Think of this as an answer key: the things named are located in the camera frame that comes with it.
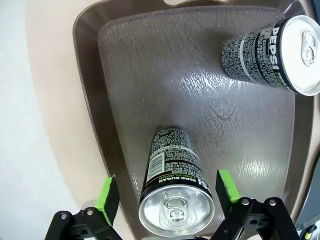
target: pull tab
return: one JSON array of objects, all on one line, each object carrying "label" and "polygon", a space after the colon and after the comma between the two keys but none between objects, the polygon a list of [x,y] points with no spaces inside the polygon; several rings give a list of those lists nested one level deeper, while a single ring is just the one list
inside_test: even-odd
[{"label": "pull tab", "polygon": [[318,45],[317,37],[312,31],[305,30],[302,33],[301,58],[307,67],[311,67],[314,64]]}]

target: green tape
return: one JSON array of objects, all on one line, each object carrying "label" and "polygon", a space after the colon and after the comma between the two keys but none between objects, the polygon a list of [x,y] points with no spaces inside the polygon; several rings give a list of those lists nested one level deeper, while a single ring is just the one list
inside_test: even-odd
[{"label": "green tape", "polygon": [[110,184],[112,182],[113,177],[107,177],[104,181],[103,187],[101,189],[100,195],[98,197],[98,200],[96,201],[95,208],[98,209],[101,213],[103,213],[103,216],[106,220],[106,222],[112,226],[112,223],[110,222],[107,213],[105,211],[105,204],[107,202],[107,197],[110,191]]},{"label": "green tape", "polygon": [[223,183],[224,183],[225,189],[228,193],[228,196],[230,198],[230,201],[232,203],[235,203],[240,198],[240,194],[238,192],[238,189],[235,185],[234,180],[232,179],[229,171],[226,169],[219,170],[219,173],[220,173],[220,176],[223,180]]}]

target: aluminum can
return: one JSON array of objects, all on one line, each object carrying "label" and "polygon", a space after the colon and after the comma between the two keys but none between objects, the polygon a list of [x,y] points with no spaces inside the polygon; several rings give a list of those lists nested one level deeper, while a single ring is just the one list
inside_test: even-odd
[{"label": "aluminum can", "polygon": [[193,235],[205,228],[215,212],[189,135],[170,127],[152,143],[140,198],[139,219],[163,237]]},{"label": "aluminum can", "polygon": [[314,96],[320,92],[320,26],[299,15],[227,40],[221,53],[235,80]]}]

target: screw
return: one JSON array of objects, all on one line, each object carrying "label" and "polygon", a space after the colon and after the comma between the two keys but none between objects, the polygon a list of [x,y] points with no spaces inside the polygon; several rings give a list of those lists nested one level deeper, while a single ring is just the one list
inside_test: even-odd
[{"label": "screw", "polygon": [[269,204],[270,204],[271,206],[274,206],[274,205],[276,205],[276,201],[273,200],[273,199],[271,199],[271,200],[269,201]]},{"label": "screw", "polygon": [[249,200],[248,199],[242,199],[241,201],[242,205],[248,205],[249,204]]}]

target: beige surface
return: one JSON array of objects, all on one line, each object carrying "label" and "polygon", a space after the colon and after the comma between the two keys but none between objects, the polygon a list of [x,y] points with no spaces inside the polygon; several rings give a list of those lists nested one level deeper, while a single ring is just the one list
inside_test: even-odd
[{"label": "beige surface", "polygon": [[[98,196],[107,176],[89,118],[72,36],[78,14],[95,2],[26,1],[26,35],[34,91],[55,159],[79,207]],[[308,165],[320,142],[318,102],[319,97],[315,101]],[[133,238],[121,211],[115,229],[124,239]]]}]

